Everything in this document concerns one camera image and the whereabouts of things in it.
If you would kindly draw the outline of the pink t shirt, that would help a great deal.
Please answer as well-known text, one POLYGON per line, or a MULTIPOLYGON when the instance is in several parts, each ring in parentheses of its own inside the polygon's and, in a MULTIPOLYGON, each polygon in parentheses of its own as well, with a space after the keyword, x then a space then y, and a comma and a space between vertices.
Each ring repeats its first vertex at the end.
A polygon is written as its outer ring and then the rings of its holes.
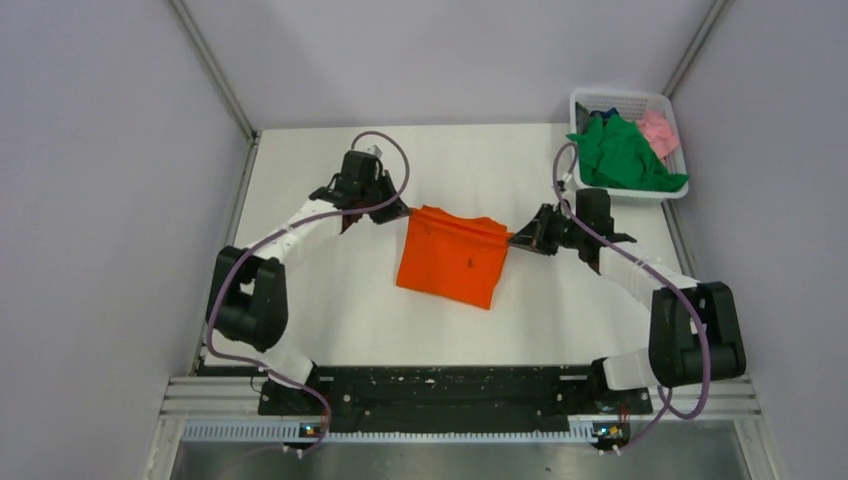
POLYGON ((665 159, 680 146, 677 133, 660 111, 645 110, 642 117, 636 121, 636 125, 653 152, 660 159, 665 159))

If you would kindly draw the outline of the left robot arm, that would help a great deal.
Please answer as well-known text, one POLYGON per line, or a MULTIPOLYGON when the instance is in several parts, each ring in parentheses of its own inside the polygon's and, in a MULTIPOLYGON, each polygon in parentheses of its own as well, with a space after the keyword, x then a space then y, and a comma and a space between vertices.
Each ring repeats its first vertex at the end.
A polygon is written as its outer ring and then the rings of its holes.
POLYGON ((207 350, 248 363, 283 387, 297 413, 319 404, 312 360, 294 345, 289 324, 288 273, 324 242, 344 234, 363 216, 377 225, 408 216, 377 146, 351 149, 331 181, 265 238, 219 251, 206 313, 207 350))

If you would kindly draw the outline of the green t shirt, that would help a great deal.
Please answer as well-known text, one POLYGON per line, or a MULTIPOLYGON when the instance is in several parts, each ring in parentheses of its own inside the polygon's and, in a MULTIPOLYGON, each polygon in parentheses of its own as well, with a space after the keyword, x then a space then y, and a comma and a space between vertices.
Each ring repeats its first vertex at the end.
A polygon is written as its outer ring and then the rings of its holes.
POLYGON ((637 125, 619 115, 592 117, 585 132, 567 139, 577 146, 579 177, 589 186, 674 193, 688 183, 688 175, 670 172, 637 125))

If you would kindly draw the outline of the dark blue t shirt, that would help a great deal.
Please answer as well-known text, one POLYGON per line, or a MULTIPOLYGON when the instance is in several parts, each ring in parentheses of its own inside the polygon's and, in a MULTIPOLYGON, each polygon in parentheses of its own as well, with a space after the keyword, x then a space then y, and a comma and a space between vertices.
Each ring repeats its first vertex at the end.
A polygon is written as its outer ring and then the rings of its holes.
POLYGON ((589 113, 590 118, 600 118, 603 122, 607 122, 611 118, 619 115, 620 112, 616 108, 612 108, 606 111, 593 110, 589 113))

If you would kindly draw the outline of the white plastic basket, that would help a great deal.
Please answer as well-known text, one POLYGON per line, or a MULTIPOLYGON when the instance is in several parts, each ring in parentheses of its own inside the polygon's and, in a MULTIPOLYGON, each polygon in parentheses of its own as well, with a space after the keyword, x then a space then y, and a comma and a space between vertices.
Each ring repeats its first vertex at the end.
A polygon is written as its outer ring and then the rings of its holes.
MULTIPOLYGON (((587 127, 589 120, 578 119, 578 107, 582 106, 590 113, 593 110, 606 111, 616 108, 620 116, 627 121, 639 120, 647 109, 660 111, 671 123, 678 134, 679 129, 671 101, 664 95, 641 91, 622 91, 603 88, 582 87, 570 95, 571 132, 577 133, 580 127, 587 127)), ((634 190, 607 187, 612 197, 638 199, 639 201, 661 202, 684 198, 689 192, 689 183, 685 182, 677 191, 661 192, 652 190, 634 190)))

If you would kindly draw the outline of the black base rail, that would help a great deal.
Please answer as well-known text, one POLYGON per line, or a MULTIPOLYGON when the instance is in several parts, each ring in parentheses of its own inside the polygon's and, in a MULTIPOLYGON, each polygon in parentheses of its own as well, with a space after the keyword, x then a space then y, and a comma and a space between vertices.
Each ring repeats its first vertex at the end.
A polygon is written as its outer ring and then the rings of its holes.
POLYGON ((330 415, 337 434, 563 433, 579 415, 653 411, 646 389, 606 391, 587 366, 319 366, 308 390, 266 381, 261 416, 330 415))

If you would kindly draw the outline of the orange t shirt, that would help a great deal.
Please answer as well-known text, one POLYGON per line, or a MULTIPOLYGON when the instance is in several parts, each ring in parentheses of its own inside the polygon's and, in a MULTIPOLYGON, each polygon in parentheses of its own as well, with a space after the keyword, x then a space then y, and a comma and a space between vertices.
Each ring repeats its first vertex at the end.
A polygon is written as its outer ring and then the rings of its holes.
POLYGON ((489 217, 463 218, 428 205, 414 209, 396 285, 489 310, 510 237, 489 217))

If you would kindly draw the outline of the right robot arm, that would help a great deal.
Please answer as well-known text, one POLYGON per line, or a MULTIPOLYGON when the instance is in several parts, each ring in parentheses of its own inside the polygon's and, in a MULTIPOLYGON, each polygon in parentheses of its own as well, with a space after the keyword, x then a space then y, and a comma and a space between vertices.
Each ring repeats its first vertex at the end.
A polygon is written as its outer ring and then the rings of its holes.
POLYGON ((674 388, 743 375, 747 367, 735 300, 722 282, 700 282, 652 258, 632 236, 617 231, 611 198, 580 189, 576 203, 542 205, 509 245, 552 256, 561 249, 627 291, 649 314, 645 346, 592 362, 586 397, 612 412, 627 390, 674 388))

